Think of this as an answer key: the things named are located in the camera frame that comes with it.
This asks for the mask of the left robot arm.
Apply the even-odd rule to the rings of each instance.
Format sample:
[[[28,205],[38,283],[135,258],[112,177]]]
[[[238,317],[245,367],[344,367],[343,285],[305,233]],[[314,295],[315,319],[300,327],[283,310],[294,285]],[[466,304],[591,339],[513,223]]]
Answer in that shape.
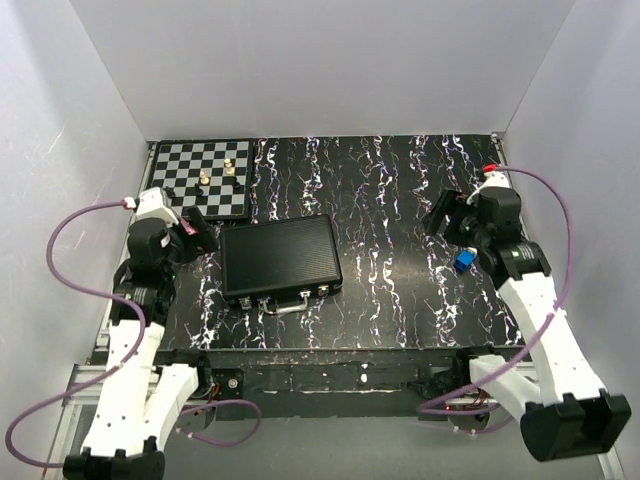
[[[107,368],[81,450],[65,458],[67,479],[160,479],[164,447],[189,399],[213,386],[203,355],[180,351],[150,384],[175,299],[179,266],[202,253],[195,233],[166,206],[138,206],[128,230],[128,259],[114,278]]]

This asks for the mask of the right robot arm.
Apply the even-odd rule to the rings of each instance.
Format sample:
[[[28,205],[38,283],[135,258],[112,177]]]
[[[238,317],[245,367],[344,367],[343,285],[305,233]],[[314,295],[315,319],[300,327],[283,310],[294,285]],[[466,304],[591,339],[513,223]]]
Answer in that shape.
[[[518,422],[536,460],[605,454],[630,420],[631,406],[624,395],[608,392],[586,360],[549,262],[523,234],[520,213],[515,190],[489,186],[475,196],[446,190],[423,217],[427,234],[442,231],[448,243],[476,251],[525,345],[511,360],[490,346],[460,350],[449,371],[452,391],[418,411],[442,415],[447,400],[485,391]]]

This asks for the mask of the black poker chip case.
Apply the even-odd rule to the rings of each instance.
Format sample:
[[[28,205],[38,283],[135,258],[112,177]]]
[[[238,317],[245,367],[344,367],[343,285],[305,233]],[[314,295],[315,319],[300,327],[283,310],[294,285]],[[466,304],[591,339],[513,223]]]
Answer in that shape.
[[[343,273],[326,214],[226,226],[219,237],[221,295],[244,310],[270,301],[335,295]]]

